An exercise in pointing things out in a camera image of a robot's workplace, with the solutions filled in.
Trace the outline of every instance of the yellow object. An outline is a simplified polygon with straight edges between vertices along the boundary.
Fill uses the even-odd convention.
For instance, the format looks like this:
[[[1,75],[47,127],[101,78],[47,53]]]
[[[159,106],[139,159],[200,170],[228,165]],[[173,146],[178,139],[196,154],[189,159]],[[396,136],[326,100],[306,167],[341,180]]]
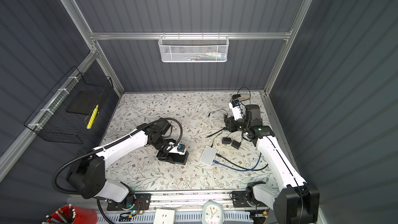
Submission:
[[[87,129],[91,129],[91,126],[93,125],[94,120],[95,120],[95,118],[97,116],[97,112],[98,112],[98,105],[95,107],[95,109],[93,111],[93,114],[91,114],[90,121],[87,124]]]

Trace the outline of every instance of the floral tablecloth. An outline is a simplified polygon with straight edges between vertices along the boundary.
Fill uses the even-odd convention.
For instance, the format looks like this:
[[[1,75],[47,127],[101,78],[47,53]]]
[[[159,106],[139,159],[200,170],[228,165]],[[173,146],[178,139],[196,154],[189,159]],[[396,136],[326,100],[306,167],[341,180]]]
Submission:
[[[231,95],[234,93],[150,93],[124,94],[117,106],[102,145],[124,136],[142,123],[149,123],[159,117],[172,117],[181,122],[183,137],[180,143],[185,144],[189,152],[186,165],[177,165],[156,160],[157,150],[152,146],[142,147],[113,163],[106,176],[113,180],[123,181],[136,191],[154,190],[190,190],[190,189],[238,189],[246,187],[248,182],[266,181],[277,188],[273,173],[269,168],[262,171],[237,172],[229,168],[214,165],[206,166],[199,162],[204,148],[212,144],[216,135],[206,138],[224,127],[225,111],[209,112],[228,108]],[[269,125],[267,114],[259,92],[251,93],[251,103],[261,109],[264,125]],[[173,132],[170,138],[177,139],[179,128],[172,123]],[[231,145],[222,144],[221,138],[228,136],[241,141],[241,133],[230,134],[227,131],[214,139],[214,148],[224,157],[240,164],[242,167],[253,167],[259,157],[259,151],[251,142],[241,141],[237,150]],[[230,166],[223,159],[221,163]],[[257,168],[267,162],[261,157]]]

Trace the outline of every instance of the black mounting plate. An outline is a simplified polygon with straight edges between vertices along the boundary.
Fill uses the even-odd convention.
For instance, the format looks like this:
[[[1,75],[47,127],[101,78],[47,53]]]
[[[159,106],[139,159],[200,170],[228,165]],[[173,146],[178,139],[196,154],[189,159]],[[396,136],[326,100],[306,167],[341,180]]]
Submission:
[[[135,194],[135,197],[138,201],[141,201],[144,203],[144,209],[142,209],[142,203],[140,202],[140,211],[149,209],[151,194]],[[106,210],[107,211],[123,211],[115,202],[109,203]],[[138,210],[138,204],[135,204],[131,210]]]
[[[233,199],[232,202],[234,204],[234,208],[253,207],[253,205],[250,205],[249,202],[247,201],[245,191],[232,191],[231,195],[232,195],[232,199]],[[260,202],[260,204],[257,205],[257,207],[258,208],[266,207],[266,205],[264,203]]]

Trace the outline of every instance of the dark gray wall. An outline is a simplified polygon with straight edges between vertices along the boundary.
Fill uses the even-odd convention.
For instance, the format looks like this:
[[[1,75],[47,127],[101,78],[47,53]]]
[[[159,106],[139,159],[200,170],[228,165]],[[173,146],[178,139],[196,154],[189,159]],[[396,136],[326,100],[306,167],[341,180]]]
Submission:
[[[76,0],[93,32],[283,32],[301,0]]]
[[[125,91],[263,89],[283,40],[231,40],[227,62],[166,63],[157,41],[100,40]]]
[[[23,122],[89,50],[59,0],[0,0],[0,154],[24,129]],[[94,62],[89,73],[102,74]],[[110,105],[93,125],[93,137],[105,131],[117,104]],[[45,142],[39,137],[0,182],[0,223],[40,223],[65,204],[68,195],[51,186],[53,173],[84,145]],[[67,187],[64,175],[59,180]]]
[[[330,224],[396,223],[398,0],[315,0],[271,92]]]
[[[0,0],[0,154],[89,49],[59,0]]]

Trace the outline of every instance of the clock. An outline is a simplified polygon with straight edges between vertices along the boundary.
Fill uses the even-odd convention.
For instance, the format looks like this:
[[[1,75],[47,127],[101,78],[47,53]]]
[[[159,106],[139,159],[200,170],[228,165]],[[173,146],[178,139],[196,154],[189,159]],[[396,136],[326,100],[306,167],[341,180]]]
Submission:
[[[222,224],[224,221],[224,210],[217,202],[207,202],[203,207],[202,224]]]

